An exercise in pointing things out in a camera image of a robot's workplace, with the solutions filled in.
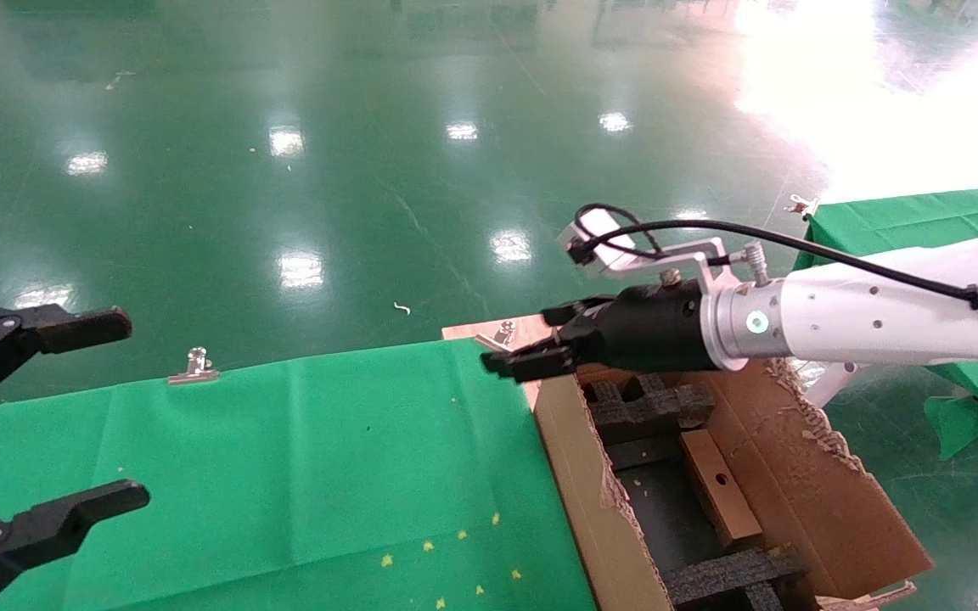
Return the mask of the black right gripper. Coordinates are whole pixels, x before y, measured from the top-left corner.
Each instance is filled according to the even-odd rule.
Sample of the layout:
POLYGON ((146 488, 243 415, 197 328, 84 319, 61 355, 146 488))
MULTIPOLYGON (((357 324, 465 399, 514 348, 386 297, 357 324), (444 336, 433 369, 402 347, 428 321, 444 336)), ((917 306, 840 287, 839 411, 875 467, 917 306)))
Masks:
POLYGON ((638 373, 711 370, 696 281, 637 285, 619 294, 589 295, 541 310, 556 329, 547 338, 512 351, 481 353, 481 366, 517 384, 563 378, 582 364, 638 373))

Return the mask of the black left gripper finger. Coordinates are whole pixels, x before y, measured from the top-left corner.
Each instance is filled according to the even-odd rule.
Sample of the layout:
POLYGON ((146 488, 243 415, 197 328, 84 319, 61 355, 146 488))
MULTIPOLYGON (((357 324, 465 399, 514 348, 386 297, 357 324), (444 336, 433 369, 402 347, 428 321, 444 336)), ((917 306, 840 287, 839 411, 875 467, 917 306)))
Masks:
POLYGON ((0 594, 25 572, 77 554, 98 523, 143 509, 150 500, 143 484, 117 480, 0 519, 0 594))
POLYGON ((58 303, 0 308, 0 383, 40 353, 66 353, 131 336, 131 318, 121 308, 78 314, 58 303))

